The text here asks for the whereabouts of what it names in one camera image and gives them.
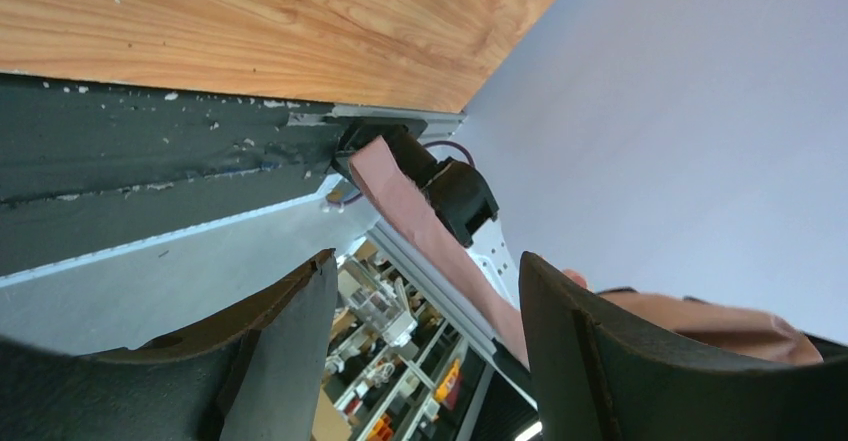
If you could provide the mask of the pink folding umbrella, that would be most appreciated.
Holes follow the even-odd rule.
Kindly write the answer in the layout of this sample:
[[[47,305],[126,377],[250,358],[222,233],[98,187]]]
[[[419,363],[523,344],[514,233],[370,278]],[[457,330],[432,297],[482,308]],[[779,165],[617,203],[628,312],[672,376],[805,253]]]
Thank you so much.
[[[383,218],[414,246],[494,328],[523,366],[529,364],[519,310],[497,293],[466,249],[449,233],[414,183],[378,138],[354,154],[357,186]],[[729,352],[788,365],[823,357],[812,340],[781,317],[754,309],[711,304],[634,290],[601,298],[668,331]]]

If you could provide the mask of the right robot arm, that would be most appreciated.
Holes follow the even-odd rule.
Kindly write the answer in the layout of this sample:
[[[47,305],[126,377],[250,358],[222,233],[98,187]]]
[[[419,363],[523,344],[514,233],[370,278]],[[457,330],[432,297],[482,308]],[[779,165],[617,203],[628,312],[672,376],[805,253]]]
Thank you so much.
[[[332,204],[347,206],[365,194],[351,159],[382,139],[401,173],[419,190],[438,220],[466,250],[495,291],[519,305],[518,274],[499,218],[500,208],[470,152],[448,140],[421,141],[423,120],[396,117],[343,117],[343,132],[331,167],[355,186],[353,194]]]

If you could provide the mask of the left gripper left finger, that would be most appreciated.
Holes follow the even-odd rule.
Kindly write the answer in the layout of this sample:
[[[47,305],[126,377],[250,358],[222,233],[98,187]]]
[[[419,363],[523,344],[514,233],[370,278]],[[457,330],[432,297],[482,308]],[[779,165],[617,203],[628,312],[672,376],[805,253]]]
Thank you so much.
[[[322,250],[267,288],[140,348],[1,342],[5,440],[308,440],[337,297]]]

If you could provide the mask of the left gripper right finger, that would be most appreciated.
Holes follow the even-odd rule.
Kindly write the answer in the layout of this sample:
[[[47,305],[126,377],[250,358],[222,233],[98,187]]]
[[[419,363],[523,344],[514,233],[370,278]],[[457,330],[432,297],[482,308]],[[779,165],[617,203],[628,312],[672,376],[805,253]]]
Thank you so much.
[[[790,366],[665,330],[527,252],[521,315],[546,440],[843,440],[847,358]]]

